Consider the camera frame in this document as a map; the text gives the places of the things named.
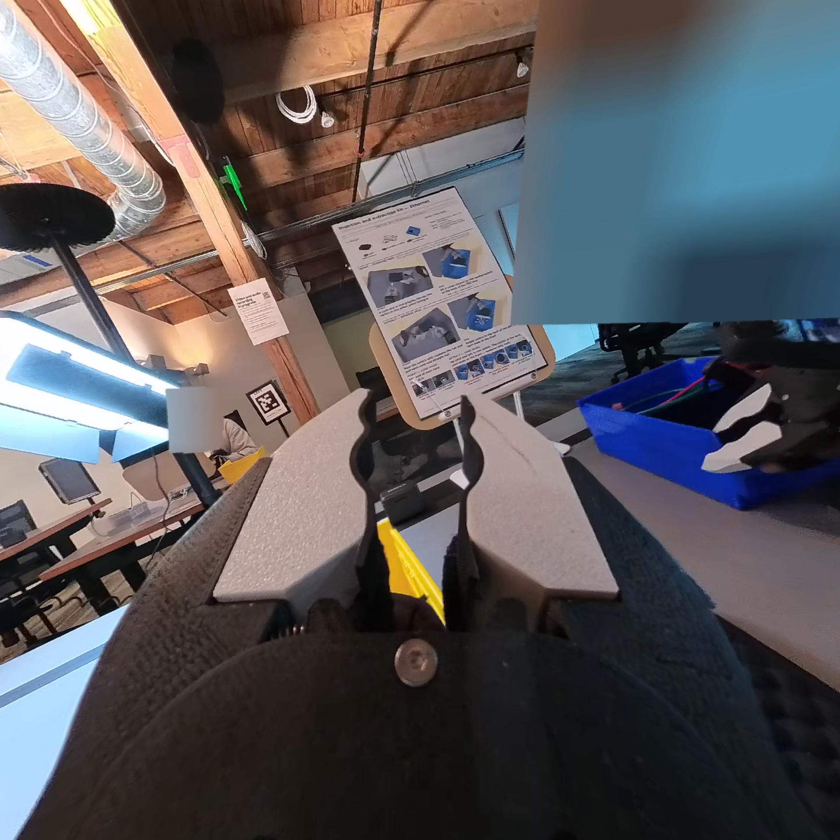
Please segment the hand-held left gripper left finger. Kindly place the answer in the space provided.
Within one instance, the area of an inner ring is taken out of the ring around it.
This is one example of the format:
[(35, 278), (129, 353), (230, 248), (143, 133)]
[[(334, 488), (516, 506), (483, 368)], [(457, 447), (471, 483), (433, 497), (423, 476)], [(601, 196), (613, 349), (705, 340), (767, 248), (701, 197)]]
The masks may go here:
[(273, 456), (213, 589), (221, 603), (285, 602), (299, 622), (333, 599), (365, 632), (393, 630), (389, 569), (360, 470), (375, 400), (360, 388)]

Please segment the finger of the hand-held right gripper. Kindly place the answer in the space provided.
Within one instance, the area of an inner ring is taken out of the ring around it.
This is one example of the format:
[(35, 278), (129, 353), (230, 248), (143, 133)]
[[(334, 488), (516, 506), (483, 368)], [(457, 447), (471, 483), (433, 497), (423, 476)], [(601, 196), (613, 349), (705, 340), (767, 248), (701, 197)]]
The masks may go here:
[(712, 428), (714, 435), (745, 435), (755, 428), (775, 432), (775, 408), (771, 384), (762, 384), (729, 408)]
[(704, 458), (701, 468), (714, 474), (729, 474), (751, 469), (744, 459), (759, 449), (781, 440), (781, 427), (775, 423), (757, 423), (741, 437), (712, 451)]

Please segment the blue plastic bin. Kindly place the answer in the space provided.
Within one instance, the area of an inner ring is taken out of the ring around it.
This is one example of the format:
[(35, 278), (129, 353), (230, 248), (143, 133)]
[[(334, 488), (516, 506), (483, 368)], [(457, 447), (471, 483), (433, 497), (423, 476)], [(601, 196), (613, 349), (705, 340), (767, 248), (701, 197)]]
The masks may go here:
[(698, 385), (691, 395), (667, 404), (665, 399), (698, 382), (710, 362), (710, 356), (673, 360), (578, 400), (599, 451), (738, 510), (838, 479), (836, 458), (775, 475), (757, 469), (704, 471), (706, 455), (721, 446), (711, 429), (736, 393), (716, 383), (707, 389)]

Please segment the yellow plastic bin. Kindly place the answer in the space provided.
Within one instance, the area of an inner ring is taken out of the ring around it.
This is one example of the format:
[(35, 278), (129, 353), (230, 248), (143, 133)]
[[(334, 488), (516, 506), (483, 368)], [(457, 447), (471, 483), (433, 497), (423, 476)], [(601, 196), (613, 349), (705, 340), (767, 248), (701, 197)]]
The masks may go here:
[(387, 518), (377, 523), (377, 533), (388, 564), (391, 592), (425, 601), (445, 624), (443, 594), (414, 551)]

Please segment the fiducial marker sign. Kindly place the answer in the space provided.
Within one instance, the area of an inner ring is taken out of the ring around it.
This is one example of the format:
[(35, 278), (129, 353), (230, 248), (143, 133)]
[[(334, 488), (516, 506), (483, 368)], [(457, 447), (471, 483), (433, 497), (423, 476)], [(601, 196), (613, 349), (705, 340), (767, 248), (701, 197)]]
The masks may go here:
[(276, 381), (268, 381), (252, 389), (246, 397), (264, 425), (282, 423), (282, 419), (291, 414), (287, 399)]

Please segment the black office chair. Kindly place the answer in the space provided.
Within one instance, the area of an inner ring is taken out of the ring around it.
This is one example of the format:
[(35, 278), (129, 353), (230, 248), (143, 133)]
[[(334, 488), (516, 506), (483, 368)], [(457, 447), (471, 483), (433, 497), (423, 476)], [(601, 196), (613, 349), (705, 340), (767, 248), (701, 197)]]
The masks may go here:
[(686, 323), (677, 322), (598, 323), (601, 350), (620, 352), (624, 361), (624, 367), (612, 375), (611, 384), (618, 384), (622, 373), (629, 379), (644, 369), (654, 370), (680, 359), (679, 354), (664, 352), (662, 342), (685, 326)]

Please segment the wooden office desk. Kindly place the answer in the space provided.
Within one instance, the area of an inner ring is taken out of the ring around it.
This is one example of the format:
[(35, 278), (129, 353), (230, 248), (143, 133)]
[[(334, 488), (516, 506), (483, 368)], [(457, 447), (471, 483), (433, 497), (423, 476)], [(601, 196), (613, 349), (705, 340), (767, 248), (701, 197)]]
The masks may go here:
[(107, 554), (125, 547), (135, 546), (138, 540), (149, 537), (156, 532), (164, 531), (165, 536), (173, 534), (174, 530), (170, 530), (170, 525), (200, 516), (204, 510), (204, 505), (196, 497), (187, 497), (177, 504), (157, 507), (152, 510), (152, 513), (146, 519), (135, 522), (120, 531), (89, 541), (56, 565), (42, 572), (39, 579), (49, 581), (68, 574), (85, 564), (105, 557)]
[(100, 510), (112, 504), (111, 498), (105, 498), (94, 502), (88, 507), (73, 511), (63, 519), (51, 522), (50, 524), (37, 528), (31, 532), (22, 542), (1, 551), (1, 562), (15, 560), (16, 558), (29, 553), (37, 553), (44, 547), (57, 545), (62, 540), (67, 540), (73, 533), (84, 529)]

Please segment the white paper notice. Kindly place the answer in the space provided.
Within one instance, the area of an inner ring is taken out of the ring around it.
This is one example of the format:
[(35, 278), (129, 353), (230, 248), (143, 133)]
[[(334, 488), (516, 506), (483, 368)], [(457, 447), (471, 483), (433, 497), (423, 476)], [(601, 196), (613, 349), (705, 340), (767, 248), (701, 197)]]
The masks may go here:
[(228, 294), (253, 345), (288, 336), (289, 328), (266, 278), (232, 286)]

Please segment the black tablet monitor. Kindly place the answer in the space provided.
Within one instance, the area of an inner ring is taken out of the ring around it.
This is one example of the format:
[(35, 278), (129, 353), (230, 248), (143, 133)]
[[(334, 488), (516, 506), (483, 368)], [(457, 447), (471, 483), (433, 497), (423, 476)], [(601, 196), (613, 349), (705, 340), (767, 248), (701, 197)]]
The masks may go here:
[(38, 472), (65, 505), (90, 501), (101, 494), (100, 488), (81, 462), (49, 458), (38, 464)]

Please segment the studio light panel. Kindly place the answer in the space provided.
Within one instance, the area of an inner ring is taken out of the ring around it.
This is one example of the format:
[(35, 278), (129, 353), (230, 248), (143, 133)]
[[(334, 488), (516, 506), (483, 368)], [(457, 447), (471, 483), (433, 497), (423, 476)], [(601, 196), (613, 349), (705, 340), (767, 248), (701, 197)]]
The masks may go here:
[(28, 318), (1, 317), (1, 446), (128, 466), (168, 448), (168, 371), (148, 371), (96, 344)]

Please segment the green exit sign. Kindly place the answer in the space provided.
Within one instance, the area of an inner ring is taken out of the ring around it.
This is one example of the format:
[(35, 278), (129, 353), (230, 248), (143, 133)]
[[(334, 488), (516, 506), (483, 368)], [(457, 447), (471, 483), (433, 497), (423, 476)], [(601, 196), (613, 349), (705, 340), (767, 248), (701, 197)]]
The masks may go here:
[(236, 194), (237, 199), (238, 199), (241, 207), (247, 213), (248, 212), (248, 206), (247, 206), (247, 203), (245, 201), (245, 196), (244, 196), (244, 193), (243, 193), (243, 187), (242, 187), (241, 181), (239, 180), (238, 174), (237, 174), (233, 164), (231, 163), (231, 160), (229, 159), (228, 156), (223, 155), (222, 158), (221, 158), (221, 162), (222, 162), (222, 167), (223, 167), (223, 176), (220, 178), (220, 180), (222, 182), (224, 182), (225, 184), (227, 184), (228, 186), (230, 186), (234, 190), (234, 193)]

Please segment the black light stand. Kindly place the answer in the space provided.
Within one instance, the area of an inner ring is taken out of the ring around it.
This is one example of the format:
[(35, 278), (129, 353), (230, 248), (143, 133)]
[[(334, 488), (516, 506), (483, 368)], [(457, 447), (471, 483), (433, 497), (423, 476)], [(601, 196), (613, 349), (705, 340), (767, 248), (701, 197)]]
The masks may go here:
[[(138, 364), (72, 251), (76, 246), (95, 245), (113, 233), (116, 220), (111, 207), (75, 187), (21, 183), (2, 186), (1, 208), (2, 248), (23, 253), (53, 249), (106, 341), (106, 351)], [(220, 493), (197, 454), (214, 445), (220, 420), (213, 406), (214, 393), (207, 388), (184, 387), (173, 371), (168, 372), (181, 386), (166, 393), (170, 433), (166, 450), (175, 457), (199, 501), (209, 508)]]

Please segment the black ceiling speaker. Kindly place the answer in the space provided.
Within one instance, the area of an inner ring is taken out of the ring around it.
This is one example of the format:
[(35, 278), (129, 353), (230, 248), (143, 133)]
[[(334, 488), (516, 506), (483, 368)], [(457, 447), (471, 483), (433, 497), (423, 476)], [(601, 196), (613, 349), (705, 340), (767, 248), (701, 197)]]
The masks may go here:
[(214, 53), (197, 38), (184, 38), (172, 49), (171, 78), (181, 110), (202, 125), (216, 124), (225, 108), (221, 70)]

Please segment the wooden support post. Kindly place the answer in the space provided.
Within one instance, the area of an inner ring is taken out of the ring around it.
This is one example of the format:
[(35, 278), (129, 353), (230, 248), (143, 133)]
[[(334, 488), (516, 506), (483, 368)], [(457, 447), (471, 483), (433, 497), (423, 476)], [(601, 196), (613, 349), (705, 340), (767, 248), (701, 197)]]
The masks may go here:
[(233, 290), (242, 291), (245, 284), (262, 278), (273, 296), (287, 300), (265, 260), (244, 242), (237, 207), (196, 147), (193, 123), (183, 111), (165, 68), (142, 47), (140, 36), (128, 24), (126, 3), (62, 1), (60, 5), (97, 56), (91, 65), (108, 73), (168, 154)]

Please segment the silver ventilation duct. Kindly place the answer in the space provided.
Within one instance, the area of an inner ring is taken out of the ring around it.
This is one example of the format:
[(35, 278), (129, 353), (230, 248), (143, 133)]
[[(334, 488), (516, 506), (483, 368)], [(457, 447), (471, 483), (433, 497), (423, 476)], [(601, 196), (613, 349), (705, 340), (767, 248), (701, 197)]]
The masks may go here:
[(161, 177), (52, 46), (1, 2), (1, 78), (115, 186), (108, 240), (142, 233), (165, 208)]

